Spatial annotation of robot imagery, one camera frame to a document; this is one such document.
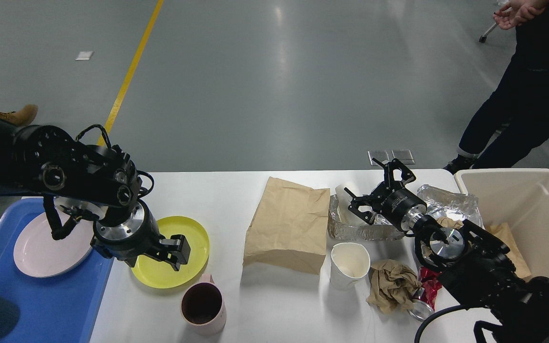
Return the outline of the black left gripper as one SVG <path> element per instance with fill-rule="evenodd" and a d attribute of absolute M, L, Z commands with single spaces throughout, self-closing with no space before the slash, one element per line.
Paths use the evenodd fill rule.
<path fill-rule="evenodd" d="M 140 255 L 157 262 L 165 262 L 175 272 L 189 263 L 191 247 L 187 237 L 175 234 L 166 237 L 159 232 L 150 209 L 138 200 L 126 221 L 117 226 L 93 223 L 91 246 L 105 259 L 117 259 L 129 267 L 136 266 Z"/>

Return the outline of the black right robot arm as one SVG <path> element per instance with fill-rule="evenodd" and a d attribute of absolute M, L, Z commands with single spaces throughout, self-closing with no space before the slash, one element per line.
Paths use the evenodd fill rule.
<path fill-rule="evenodd" d="M 380 163 L 384 179 L 370 194 L 349 193 L 348 209 L 367 224 L 383 216 L 406 237 L 414 238 L 419 263 L 438 272 L 438 280 L 458 305 L 430 315 L 419 326 L 414 341 L 438 317 L 459 310 L 488 308 L 496 325 L 476 321 L 477 343 L 490 331 L 498 343 L 549 343 L 549 278 L 525 282 L 506 254 L 510 248 L 470 220 L 459 229 L 445 228 L 427 213 L 427 204 L 406 188 L 414 173 L 398 159 Z"/>

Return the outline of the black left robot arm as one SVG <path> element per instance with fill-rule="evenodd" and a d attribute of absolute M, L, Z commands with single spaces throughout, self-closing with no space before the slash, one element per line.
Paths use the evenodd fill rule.
<path fill-rule="evenodd" d="M 139 256 L 179 271 L 191 247 L 182 234 L 164 236 L 143 198 L 152 191 L 104 126 L 94 124 L 72 138 L 52 125 L 31 125 L 12 135 L 14 189 L 43 198 L 52 238 L 63 240 L 83 220 L 93 223 L 90 245 L 106 259 L 129 267 Z"/>

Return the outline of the bare hand of bystander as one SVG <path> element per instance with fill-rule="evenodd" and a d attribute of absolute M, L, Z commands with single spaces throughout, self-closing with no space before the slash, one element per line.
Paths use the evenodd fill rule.
<path fill-rule="evenodd" d="M 541 15 L 548 4 L 549 0 L 508 0 L 494 12 L 493 19 L 499 28 L 512 29 Z"/>

